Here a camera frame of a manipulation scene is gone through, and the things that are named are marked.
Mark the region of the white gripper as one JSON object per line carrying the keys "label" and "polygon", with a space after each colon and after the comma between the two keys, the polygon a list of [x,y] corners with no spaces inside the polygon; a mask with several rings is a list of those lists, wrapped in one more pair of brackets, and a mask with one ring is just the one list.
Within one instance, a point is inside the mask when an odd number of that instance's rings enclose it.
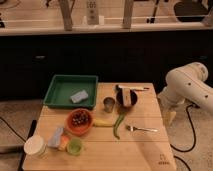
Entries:
{"label": "white gripper", "polygon": [[161,113],[163,117],[163,123],[166,127],[168,127],[176,117],[175,107],[176,104],[173,101],[168,100],[165,97],[161,97],[159,99]]}

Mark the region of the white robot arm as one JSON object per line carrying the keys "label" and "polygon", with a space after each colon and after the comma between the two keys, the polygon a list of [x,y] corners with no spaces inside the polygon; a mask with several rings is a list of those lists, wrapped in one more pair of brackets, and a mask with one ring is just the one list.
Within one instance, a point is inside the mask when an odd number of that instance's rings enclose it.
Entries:
{"label": "white robot arm", "polygon": [[189,63],[166,74],[166,86],[157,95],[165,126],[172,123],[176,116],[175,108],[185,100],[213,114],[213,88],[205,83],[207,78],[208,69],[200,62]]}

